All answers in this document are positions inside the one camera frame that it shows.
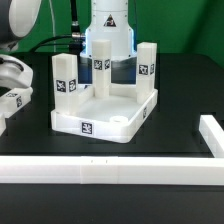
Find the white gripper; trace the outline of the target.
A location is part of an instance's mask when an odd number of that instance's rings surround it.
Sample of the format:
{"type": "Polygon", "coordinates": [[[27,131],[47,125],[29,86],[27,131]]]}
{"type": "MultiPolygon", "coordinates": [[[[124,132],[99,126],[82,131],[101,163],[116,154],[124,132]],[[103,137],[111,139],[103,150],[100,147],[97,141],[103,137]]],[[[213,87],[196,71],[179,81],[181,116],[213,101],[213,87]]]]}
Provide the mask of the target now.
{"type": "Polygon", "coordinates": [[[0,87],[29,88],[33,80],[33,70],[21,60],[0,54],[0,87]]]}

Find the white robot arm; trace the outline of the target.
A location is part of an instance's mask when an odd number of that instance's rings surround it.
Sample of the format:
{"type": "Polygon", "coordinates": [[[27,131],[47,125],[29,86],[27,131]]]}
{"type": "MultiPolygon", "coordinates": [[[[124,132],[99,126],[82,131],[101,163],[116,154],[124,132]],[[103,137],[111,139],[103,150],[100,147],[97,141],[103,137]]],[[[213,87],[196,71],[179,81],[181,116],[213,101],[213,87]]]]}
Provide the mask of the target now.
{"type": "MultiPolygon", "coordinates": [[[[14,50],[32,30],[42,0],[0,0],[0,50],[14,50]]],[[[134,32],[128,24],[128,0],[91,0],[92,21],[85,34],[80,33],[76,0],[70,0],[72,39],[85,42],[81,56],[91,58],[91,42],[108,39],[112,59],[127,60],[136,56],[134,32]]],[[[0,86],[8,89],[29,88],[33,71],[13,57],[0,54],[0,86]]]]}

